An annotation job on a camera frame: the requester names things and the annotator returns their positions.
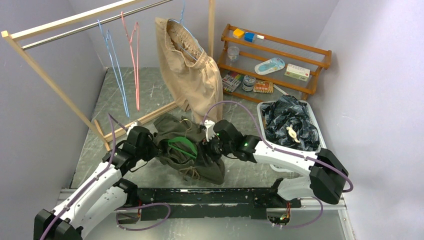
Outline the light blue wire hanger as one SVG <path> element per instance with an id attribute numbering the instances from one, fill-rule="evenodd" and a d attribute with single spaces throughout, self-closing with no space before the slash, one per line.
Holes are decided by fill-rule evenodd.
<path id="1" fill-rule="evenodd" d="M 114 46 L 114 42 L 113 42 L 111 32 L 109 31 L 109 29 L 107 29 L 106 31 L 103 30 L 101 21 L 99 19 L 97 20 L 97 25 L 99 27 L 100 34 L 101 34 L 101 36 L 104 40 L 104 44 L 105 44 L 105 47 L 107 49 L 107 53 L 109 55 L 111 68 L 112 68 L 113 74 L 115 76 L 115 80 L 116 80 L 118 89 L 119 89 L 120 94 L 121 94 L 124 112 L 126 114 L 126 117 L 130 118 L 131 115 L 130 115 L 130 110 L 129 110 L 129 107 L 128 107 L 128 101 L 127 101 L 124 79 L 123 79 L 123 75 L 122 75 L 121 68 L 120 68 L 120 65 L 119 65 L 119 60 L 118 60 L 118 56 L 117 56 L 117 53 L 116 53 L 116 50 L 115 50 L 115 46 Z"/>

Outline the pink wire hanger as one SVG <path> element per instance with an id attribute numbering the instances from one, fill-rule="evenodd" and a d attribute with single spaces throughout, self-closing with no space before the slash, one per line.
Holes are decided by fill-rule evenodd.
<path id="1" fill-rule="evenodd" d="M 140 52 L 140 26 L 136 21 L 131 34 L 127 29 L 124 12 L 120 13 L 122 25 L 129 44 L 129 51 L 133 65 L 134 87 L 135 87 L 135 104 L 136 110 L 140 111 L 140 74 L 139 74 L 139 52 Z"/>

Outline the green hanger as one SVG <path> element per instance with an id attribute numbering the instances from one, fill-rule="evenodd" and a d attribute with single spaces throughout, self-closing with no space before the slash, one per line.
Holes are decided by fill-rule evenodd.
<path id="1" fill-rule="evenodd" d="M 194 143 L 192 143 L 187 138 L 187 133 L 192 128 L 193 123 L 190 120 L 186 119 L 186 118 L 184 118 L 184 119 L 182 119 L 180 121 L 180 123 L 183 123 L 183 122 L 189 123 L 189 127 L 188 127 L 188 129 L 185 130 L 184 136 L 177 136 L 177 137 L 174 137 L 172 139 L 169 139 L 167 141 L 167 145 L 169 147 L 171 147 L 172 149 L 177 150 L 180 153 L 182 153 L 182 154 L 190 157 L 191 159 L 194 159 L 195 160 L 197 158 L 197 156 L 198 156 L 197 147 L 195 146 Z M 184 147 L 183 148 L 180 148 L 176 144 L 184 145 Z"/>

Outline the olive green shorts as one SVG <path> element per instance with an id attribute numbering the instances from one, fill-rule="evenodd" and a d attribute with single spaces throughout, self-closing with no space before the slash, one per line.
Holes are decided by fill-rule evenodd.
<path id="1" fill-rule="evenodd" d="M 188 122 L 180 123 L 184 119 L 165 113 L 154 121 L 154 126 L 157 130 L 155 135 L 155 143 L 161 148 L 161 153 L 157 156 L 163 165 L 168 165 L 171 168 L 179 171 L 183 175 L 189 175 L 194 180 L 202 180 L 216 185 L 224 183 L 225 164 L 221 159 L 218 163 L 210 162 L 202 155 L 199 147 L 200 141 L 206 138 L 206 134 L 201 130 L 201 127 L 192 122 L 192 128 L 187 133 L 187 138 L 197 147 L 197 158 L 192 159 L 185 154 L 168 146 L 168 140 L 175 137 L 183 137 L 185 130 L 189 128 Z"/>

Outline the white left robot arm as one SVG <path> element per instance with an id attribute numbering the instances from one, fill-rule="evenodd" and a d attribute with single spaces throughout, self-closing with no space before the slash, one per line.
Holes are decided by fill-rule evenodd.
<path id="1" fill-rule="evenodd" d="M 107 152 L 94 173 L 52 210 L 42 209 L 34 219 L 35 240 L 83 240 L 104 218 L 119 208 L 141 204 L 138 186 L 124 175 L 138 161 L 159 153 L 153 134 L 133 125 L 127 138 Z"/>

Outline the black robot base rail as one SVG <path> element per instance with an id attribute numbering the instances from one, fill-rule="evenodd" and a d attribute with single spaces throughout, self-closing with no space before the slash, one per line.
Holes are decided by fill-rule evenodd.
<path id="1" fill-rule="evenodd" d="M 168 216 L 182 218 L 267 219 L 269 209 L 300 208 L 299 199 L 286 201 L 269 187 L 242 188 L 149 188 L 130 194 L 123 208 L 145 206 L 141 220 L 153 221 Z"/>

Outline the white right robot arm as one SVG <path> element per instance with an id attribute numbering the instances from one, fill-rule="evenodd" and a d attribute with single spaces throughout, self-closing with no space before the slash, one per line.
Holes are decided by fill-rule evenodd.
<path id="1" fill-rule="evenodd" d="M 303 197 L 316 197 L 332 205 L 339 203 L 348 172 L 331 150 L 300 151 L 277 146 L 256 135 L 243 135 L 227 120 L 205 120 L 201 128 L 206 136 L 201 146 L 211 158 L 233 155 L 240 161 L 269 164 L 300 175 L 275 181 L 276 190 L 269 197 L 275 207 Z"/>

